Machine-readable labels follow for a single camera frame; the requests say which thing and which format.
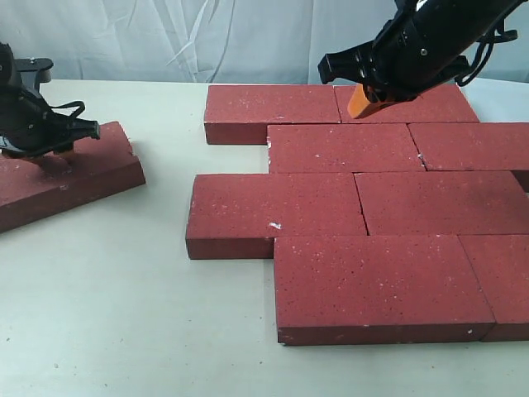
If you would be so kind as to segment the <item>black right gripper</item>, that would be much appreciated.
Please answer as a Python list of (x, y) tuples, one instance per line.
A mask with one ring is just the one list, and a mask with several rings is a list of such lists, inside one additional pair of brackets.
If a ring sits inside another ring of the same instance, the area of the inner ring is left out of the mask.
[(440, 27), (418, 17), (392, 21), (375, 40), (326, 54), (317, 66), (323, 84), (335, 79), (358, 83), (347, 105), (354, 119), (391, 106), (390, 96), (409, 100), (468, 68), (467, 58), (446, 43)]

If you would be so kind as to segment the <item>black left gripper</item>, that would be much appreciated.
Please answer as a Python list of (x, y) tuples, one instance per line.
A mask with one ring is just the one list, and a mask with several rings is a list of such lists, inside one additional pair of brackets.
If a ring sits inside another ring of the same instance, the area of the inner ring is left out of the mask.
[(33, 159), (49, 152), (74, 160), (74, 143), (98, 140), (98, 122), (82, 119), (82, 101), (51, 107), (39, 94), (25, 89), (1, 92), (1, 151), (16, 159)]

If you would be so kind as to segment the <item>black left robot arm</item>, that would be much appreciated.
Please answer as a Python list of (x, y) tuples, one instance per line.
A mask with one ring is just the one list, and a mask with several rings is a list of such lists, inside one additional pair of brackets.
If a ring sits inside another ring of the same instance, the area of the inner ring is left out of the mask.
[(76, 141), (100, 138), (99, 123), (80, 117), (84, 102), (51, 106), (42, 96), (53, 66), (49, 58), (17, 58), (1, 44), (1, 153), (8, 159), (63, 156)]

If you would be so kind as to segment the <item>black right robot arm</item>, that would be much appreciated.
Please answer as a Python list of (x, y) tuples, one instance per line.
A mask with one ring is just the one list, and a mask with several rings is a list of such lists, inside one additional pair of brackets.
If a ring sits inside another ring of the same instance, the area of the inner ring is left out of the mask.
[(464, 87), (481, 72), (497, 44), (518, 38), (505, 20), (522, 0), (398, 1), (394, 17), (372, 41), (327, 53), (317, 70), (323, 84), (356, 84), (353, 118), (411, 102), (453, 81)]

